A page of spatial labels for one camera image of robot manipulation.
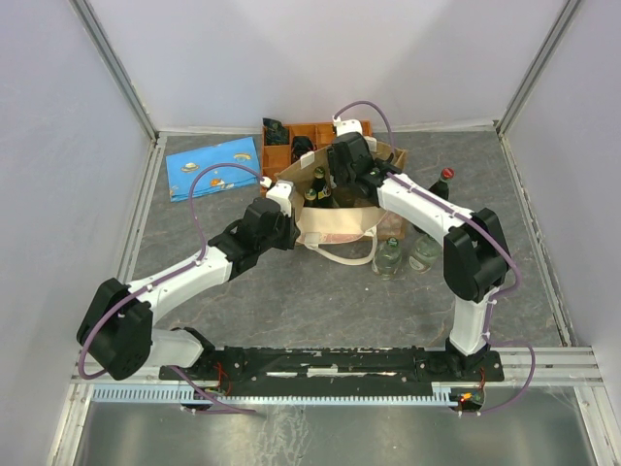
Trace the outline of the burlap canvas tote bag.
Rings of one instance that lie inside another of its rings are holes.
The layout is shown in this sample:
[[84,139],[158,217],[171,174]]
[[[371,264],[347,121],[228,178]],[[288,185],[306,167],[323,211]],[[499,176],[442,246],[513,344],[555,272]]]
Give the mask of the burlap canvas tote bag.
[[[313,172],[317,167],[328,169],[326,147],[303,155],[300,160],[277,173],[279,182],[293,185],[290,201],[294,210],[300,236],[296,243],[320,255],[347,266],[370,263],[376,253],[377,243],[390,237],[405,238],[408,224],[400,216],[374,206],[369,201],[355,200],[351,207],[312,208],[304,205],[304,192],[311,187]],[[345,258],[325,248],[358,241],[369,241],[371,250],[360,258]]]

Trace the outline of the Coca-Cola glass bottle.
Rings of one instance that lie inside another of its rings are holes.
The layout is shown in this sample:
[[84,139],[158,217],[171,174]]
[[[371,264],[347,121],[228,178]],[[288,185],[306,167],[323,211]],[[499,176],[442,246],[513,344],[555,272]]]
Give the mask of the Coca-Cola glass bottle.
[[449,199],[450,188],[449,184],[455,176],[455,171],[450,167],[445,167],[441,170],[438,180],[433,183],[428,190],[447,201]]

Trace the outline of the Chang soda bottle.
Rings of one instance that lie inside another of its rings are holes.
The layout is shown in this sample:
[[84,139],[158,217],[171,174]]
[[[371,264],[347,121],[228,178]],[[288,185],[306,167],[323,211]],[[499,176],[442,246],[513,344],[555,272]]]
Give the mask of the Chang soda bottle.
[[336,187],[333,190],[334,200],[340,208],[354,208],[359,198],[356,189],[350,187]]
[[423,234],[414,242],[409,254],[409,266],[417,273],[428,272],[441,256],[442,246],[433,237]]
[[391,280],[397,273],[402,261],[402,248],[396,237],[389,237],[377,248],[372,270],[382,280]]

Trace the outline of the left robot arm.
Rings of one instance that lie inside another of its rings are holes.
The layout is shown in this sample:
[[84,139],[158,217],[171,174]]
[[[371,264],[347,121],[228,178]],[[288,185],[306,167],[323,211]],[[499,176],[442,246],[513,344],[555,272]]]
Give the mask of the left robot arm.
[[290,201],[258,197],[242,218],[178,264],[132,283],[101,283],[77,333],[80,376],[95,379],[85,369],[92,358],[101,368],[98,376],[116,381],[145,366],[177,366],[192,378],[205,378],[214,367],[210,343],[191,328],[157,330],[155,323],[195,295],[248,271],[266,251],[292,249],[299,234]]

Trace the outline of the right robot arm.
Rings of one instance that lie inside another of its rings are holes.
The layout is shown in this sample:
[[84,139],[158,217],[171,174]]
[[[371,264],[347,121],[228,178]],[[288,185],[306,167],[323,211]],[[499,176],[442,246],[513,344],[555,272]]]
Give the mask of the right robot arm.
[[452,348],[446,371],[466,380],[480,368],[479,353],[489,342],[490,313],[501,296],[508,270],[516,264],[496,214],[473,212],[431,193],[400,169],[372,155],[358,133],[347,133],[327,148],[330,174],[383,210],[401,216],[442,245],[443,277],[455,295]]

